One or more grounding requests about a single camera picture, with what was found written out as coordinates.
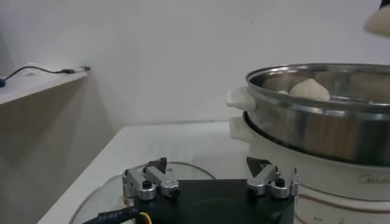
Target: electric steamer base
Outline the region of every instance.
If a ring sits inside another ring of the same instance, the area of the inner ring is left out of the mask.
[[[249,156],[299,170],[294,223],[390,223],[389,168],[340,163],[287,149],[259,135],[243,117],[231,118],[230,134],[250,144]]]

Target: white plastic handle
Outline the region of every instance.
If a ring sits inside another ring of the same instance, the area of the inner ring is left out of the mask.
[[[230,137],[246,143],[255,142],[255,136],[243,117],[232,117],[229,120]]]
[[[228,107],[235,107],[243,111],[255,111],[256,101],[248,93],[246,87],[230,89],[227,91],[226,104]]]

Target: white table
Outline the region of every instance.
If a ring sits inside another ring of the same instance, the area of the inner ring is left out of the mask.
[[[194,164],[216,178],[247,178],[247,151],[247,144],[230,139],[228,122],[123,128],[38,223],[68,223],[84,199],[110,177],[161,157]]]

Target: stainless steel steamer basket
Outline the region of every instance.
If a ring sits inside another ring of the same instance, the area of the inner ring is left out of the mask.
[[[327,88],[331,99],[278,93],[306,79]],[[265,137],[328,159],[390,165],[390,66],[285,65],[251,72],[246,81],[254,99],[243,108],[246,121]]]

